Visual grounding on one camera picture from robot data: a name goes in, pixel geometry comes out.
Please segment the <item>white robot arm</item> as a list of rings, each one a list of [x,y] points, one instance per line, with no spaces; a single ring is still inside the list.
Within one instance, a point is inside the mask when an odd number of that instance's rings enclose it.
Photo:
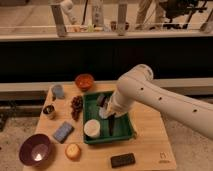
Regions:
[[[116,82],[116,89],[104,104],[99,116],[108,119],[121,117],[139,102],[169,115],[213,140],[213,105],[160,88],[151,83],[153,71],[146,64],[138,64]]]

